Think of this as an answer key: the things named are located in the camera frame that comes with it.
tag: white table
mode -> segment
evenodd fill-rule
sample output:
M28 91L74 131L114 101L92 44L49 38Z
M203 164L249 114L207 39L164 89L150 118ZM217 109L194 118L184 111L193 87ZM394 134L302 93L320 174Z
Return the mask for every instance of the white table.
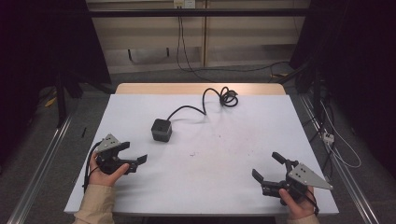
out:
M180 110L171 118L170 141L163 143L152 138L154 120L167 119L181 105L201 108L201 94L112 95L92 144L112 133L121 142L131 142L120 158L133 160L148 154L137 173L117 182L114 212L144 217L288 213L278 198L262 195L251 170L255 168L268 181L283 180L285 166L271 157L276 151L323 177L292 102L288 95L238 98L238 106L226 108L219 105L217 96L207 95L206 117L192 109ZM79 209L84 168L66 213ZM338 213L328 190L315 189L315 195L322 215Z

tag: metal rail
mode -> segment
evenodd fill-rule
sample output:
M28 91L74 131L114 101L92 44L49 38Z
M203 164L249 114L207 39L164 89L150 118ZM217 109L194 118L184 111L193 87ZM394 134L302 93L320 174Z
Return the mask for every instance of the metal rail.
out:
M58 147L64 139L64 135L67 132L71 119L75 114L76 110L77 106L75 105L74 108L72 108L70 114L66 117L64 124L60 128L56 129L55 134L53 135L52 140L49 143L49 146L43 156L43 159L41 159L40 164L35 170L35 174L30 180L25 191L23 192L17 206L14 208L14 211L12 212L7 224L24 223L30 211L30 208L35 201L35 196L37 195L42 183L44 182L46 174L52 164L53 158L55 157Z
M319 130L319 125L317 120L315 119L315 114L312 111L313 105L309 98L306 96L300 95L300 99L305 107L305 110L309 117L313 120L313 124L315 129ZM326 146L326 150L328 153L330 153L330 149L328 146ZM340 153L338 152L337 148L334 148L334 152L338 154L339 157L341 157ZM356 182L355 178L353 177L352 173L349 172L349 169L345 164L340 162L334 154L332 154L332 158L334 161L334 166L337 169L339 175L343 179L344 184L346 185L346 189L349 192L349 195L351 196L353 203L356 205L358 208L359 212L361 213L361 217L364 220L364 223L367 224L379 224L379 220L376 217L376 214L374 212L373 207L370 205L369 201L367 200L366 196L364 195L363 191L361 190L361 187L358 185Z
M83 10L50 10L43 14L66 17L303 17L303 16L333 16L339 14L329 9L310 8L248 8L248 9L95 9Z

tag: white cable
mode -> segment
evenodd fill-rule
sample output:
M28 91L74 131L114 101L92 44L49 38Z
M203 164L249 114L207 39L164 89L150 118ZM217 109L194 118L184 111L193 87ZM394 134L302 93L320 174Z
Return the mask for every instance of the white cable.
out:
M320 101L321 105L323 106L324 112L326 113L327 119L329 120L330 124L332 125L332 120L330 119L329 114L327 113L326 107L324 106L324 104ZM337 133L337 135L346 143L347 146L349 146L349 148L352 150L352 152L356 155L356 157L359 160L359 165L351 165L349 163L347 163L346 161L344 161L337 153L335 153L332 150L332 147L330 147L329 143L327 144L327 146L329 147L329 150L334 153L334 156L340 160L343 164L345 164L346 166L349 166L351 168L359 168L361 167L361 158L359 157L358 153L356 153L356 151L353 149L353 147L341 136L341 134L339 132L337 132L337 130L335 129L335 127L332 125L332 128L334 129L334 131Z

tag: hand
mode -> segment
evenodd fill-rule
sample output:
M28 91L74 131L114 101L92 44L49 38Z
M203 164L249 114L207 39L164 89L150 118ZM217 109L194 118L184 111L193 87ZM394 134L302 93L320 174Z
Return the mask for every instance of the hand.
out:
M90 159L90 170L93 170L90 175L90 184L113 187L116 181L129 169L129 164L125 163L113 174L107 175L99 169L95 159L96 156L97 153L93 152Z
M310 190L312 194L307 191L306 196L314 201L314 188L308 186L308 190ZM300 219L303 217L309 217L314 214L314 205L307 201L305 198L301 198L299 202L295 202L285 189L280 189L279 194L290 209L289 219Z

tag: black cable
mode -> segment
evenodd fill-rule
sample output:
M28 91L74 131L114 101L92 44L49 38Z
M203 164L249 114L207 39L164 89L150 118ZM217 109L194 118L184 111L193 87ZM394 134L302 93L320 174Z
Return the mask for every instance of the black cable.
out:
M332 124L332 126L334 126L334 113L332 111L332 107L330 106L330 99L326 97L324 102L326 104L324 109L326 109L326 107L328 107L330 109L330 111L331 111L331 114L332 114L332 119L329 120L329 122ZM327 150L326 144L323 142L323 146L324 146L324 148L325 148L325 150L327 152L327 157L326 157L326 161L324 162L323 166L321 167L321 171L323 172L324 169L326 168L327 163L330 162L330 177L332 177L332 158L331 158L331 155L332 155L332 152L334 151L334 147L335 147L335 135L334 135L334 128L333 127L331 127L330 133L332 134L332 136L334 138L334 142L330 146L330 148L332 149L330 151Z
M313 117L312 119L309 119L309 120L307 120L307 121L304 121L303 123L301 123L301 125L303 126L303 127L305 127L307 124L309 124L313 119L315 119L316 117Z
M102 142L102 141L96 143L96 144L91 148L90 154L88 155L87 164L85 165L84 185L82 186L82 187L84 188L84 193L85 193L85 190L87 190L88 184L90 183L90 175L91 175L91 173L93 172L93 170L95 170L95 169L97 168L97 167L96 167L95 169L92 170L92 172L90 172L90 173L88 174L88 171L89 171L89 169L90 169L90 160L91 160L91 156L92 156L92 153L95 151L95 149L101 144L101 142Z
M300 32L298 32L297 24L296 24L296 18L295 17L293 17L293 21L294 21L294 28L296 29L297 36L300 38Z
M306 196L305 193L302 193L299 189L295 188L293 185L290 185L290 188L297 191L302 197L304 197L307 201L309 201L310 203L312 203L312 205L314 205L315 210L315 216L318 216L319 213L319 207L317 204L317 198L315 197L314 193L311 192L311 190L307 189L307 191L312 195L312 197L314 198L314 200L310 199L308 196Z
M170 118L172 118L172 116L174 116L176 114L177 111L179 111L182 108L191 108L194 109L198 112L200 112L203 115L206 115L206 108L205 108L205 95L208 91L213 91L215 92L218 97L219 97L219 102L222 106L227 106L227 107L234 107L236 105L238 105L238 98L236 97L237 93L236 91L230 91L228 89L228 87L223 87L221 89L221 92L219 93L218 91L216 91L215 89L212 88L208 88L204 91L204 94L202 96L202 107L204 109L204 111L192 106L192 105L183 105L181 107L179 107L177 110L175 110L169 117L167 120L169 120Z
M322 138L323 138L323 130L324 130L324 126L325 126L325 122L326 122L326 116L325 116L325 114L324 114L324 110L322 110L321 111L321 120L322 120L322 124L321 124L321 126L320 126L320 128L319 128L319 133L321 134L321 136L322 136ZM326 165L327 165L327 162L331 159L331 152L329 152L327 149L326 149L326 146L325 146L325 151L326 151L326 154L327 154L327 157L326 157L326 161L324 162L324 164L322 165L322 167L321 167L321 171L322 171L322 173L324 172L324 169L326 168Z
M179 62L179 60L178 60L178 52L179 52L179 49L180 49L180 38L182 39L182 42L183 42L184 56L185 56L185 58L186 58L187 65L189 66L190 69L182 68L181 65L180 65L180 62ZM189 58L187 57L186 44L185 44L185 41L184 41L183 19L182 19L181 17L178 17L177 66L178 66L178 68L179 68L180 70L182 70L182 71L185 71L185 72L193 72L194 75L195 75L196 77L198 77L198 78L201 78L201 79L203 79L203 80L210 81L210 82L215 82L215 81L213 81L213 80L210 80L210 79L207 79L207 78L204 78L204 77L200 77L200 76L198 76L195 72L200 72L200 71L254 72L254 71L260 71L260 70L263 70L263 69L266 69L266 68L270 68L270 69L271 69L271 79L270 79L270 81L271 81L271 80L272 80L272 76L274 75L274 74L273 74L273 71L272 71L272 67L273 67L274 65L277 65L277 64L280 64L280 63L289 63L289 62L287 62L287 61L284 61L284 62L277 62L277 63L272 63L272 64L270 64L270 65L266 65L266 66L264 66L264 67L253 68L253 69L246 69L246 70L225 69L225 68L200 68L200 69L192 69L191 66L190 66Z
M186 58L187 65L189 66L190 70L183 69L183 68L180 66L180 63L179 63L179 61L178 61L178 50L179 50L179 48L180 48L180 36L181 36L182 41L183 41L184 56L185 56L185 58ZM182 19L181 17L178 17L177 65L178 65L178 67L179 67L182 71L192 72L196 77L198 77L198 78L200 78L200 79L203 79L203 80L206 80L206 81L209 81L209 82L215 82L215 81L210 80L210 79L208 79L208 78L198 76L198 74L196 74L195 71L191 68L190 62L189 62L189 58L187 57L186 43L184 42L183 19Z
M315 132L314 136L312 136L312 137L309 139L309 143L312 143L312 141L314 141L314 139L318 136L318 134L319 134L319 131Z
M97 170L99 168L99 166L96 166L93 170L90 171L90 174L88 175L88 177L91 177L91 174L93 173L93 171Z

